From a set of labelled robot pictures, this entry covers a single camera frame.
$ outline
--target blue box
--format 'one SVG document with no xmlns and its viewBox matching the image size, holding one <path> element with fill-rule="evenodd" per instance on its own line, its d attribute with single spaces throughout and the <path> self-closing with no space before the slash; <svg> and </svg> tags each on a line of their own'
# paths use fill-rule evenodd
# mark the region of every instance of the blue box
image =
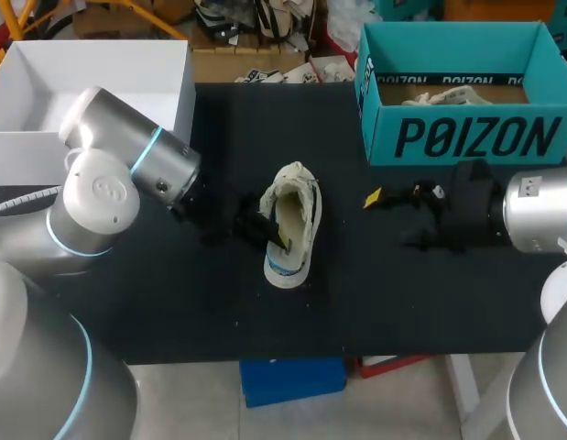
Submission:
<svg viewBox="0 0 567 440">
<path fill-rule="evenodd" d="M 406 21 L 429 9 L 434 0 L 374 0 L 375 11 L 385 21 Z"/>
<path fill-rule="evenodd" d="M 548 29 L 560 50 L 567 50 L 567 0 L 556 0 Z"/>
<path fill-rule="evenodd" d="M 342 391 L 346 385 L 340 358 L 241 360 L 240 378 L 248 408 Z"/>
<path fill-rule="evenodd" d="M 383 105 L 377 81 L 522 87 L 527 104 Z M 567 62 L 545 25 L 365 25 L 354 81 L 372 165 L 557 164 L 567 153 Z"/>
</svg>

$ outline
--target black cable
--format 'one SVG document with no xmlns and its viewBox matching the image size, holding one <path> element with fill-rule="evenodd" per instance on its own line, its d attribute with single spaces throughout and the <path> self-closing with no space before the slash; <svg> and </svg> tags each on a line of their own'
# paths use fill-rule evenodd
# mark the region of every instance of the black cable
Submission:
<svg viewBox="0 0 567 440">
<path fill-rule="evenodd" d="M 70 14 L 70 15 L 62 18 L 60 21 L 58 21 L 53 26 L 51 26 L 49 29 L 47 29 L 47 32 L 45 32 L 45 35 L 43 35 L 42 39 L 53 39 L 64 28 L 69 26 L 72 21 L 73 21 L 73 14 Z"/>
</svg>

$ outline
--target yellow tag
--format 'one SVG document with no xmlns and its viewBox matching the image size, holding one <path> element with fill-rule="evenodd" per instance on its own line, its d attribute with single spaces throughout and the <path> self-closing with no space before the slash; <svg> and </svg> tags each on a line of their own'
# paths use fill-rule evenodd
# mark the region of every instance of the yellow tag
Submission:
<svg viewBox="0 0 567 440">
<path fill-rule="evenodd" d="M 383 187 L 379 188 L 378 190 L 376 190 L 375 192 L 373 192 L 372 194 L 370 194 L 368 197 L 366 197 L 365 200 L 365 206 L 363 207 L 363 209 L 368 208 L 371 204 L 374 204 L 376 202 L 378 202 L 379 197 L 381 196 L 381 190 L 383 189 Z"/>
</svg>

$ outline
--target table leg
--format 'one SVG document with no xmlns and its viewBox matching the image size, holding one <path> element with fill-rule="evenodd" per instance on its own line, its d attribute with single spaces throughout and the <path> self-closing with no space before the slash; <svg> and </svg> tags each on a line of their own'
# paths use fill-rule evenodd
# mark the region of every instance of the table leg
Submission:
<svg viewBox="0 0 567 440">
<path fill-rule="evenodd" d="M 450 355 L 448 370 L 458 404 L 463 440 L 486 440 L 506 418 L 507 386 L 523 353 L 509 355 L 481 398 L 468 355 Z"/>
<path fill-rule="evenodd" d="M 474 380 L 473 367 L 468 355 L 449 355 L 446 357 L 446 366 L 454 390 L 454 398 L 458 407 L 460 423 L 478 406 L 480 398 L 476 381 Z"/>
</svg>

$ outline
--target shoe insole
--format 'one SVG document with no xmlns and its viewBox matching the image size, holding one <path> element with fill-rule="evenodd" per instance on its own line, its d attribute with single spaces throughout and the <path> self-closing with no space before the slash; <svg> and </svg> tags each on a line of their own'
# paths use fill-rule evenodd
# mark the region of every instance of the shoe insole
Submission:
<svg viewBox="0 0 567 440">
<path fill-rule="evenodd" d="M 303 205 L 296 192 L 279 197 L 275 203 L 275 219 L 283 234 L 289 238 L 291 246 L 288 251 L 285 251 L 269 243 L 269 257 L 273 263 L 285 270 L 299 270 L 303 263 L 305 222 L 301 215 L 302 210 Z"/>
</svg>

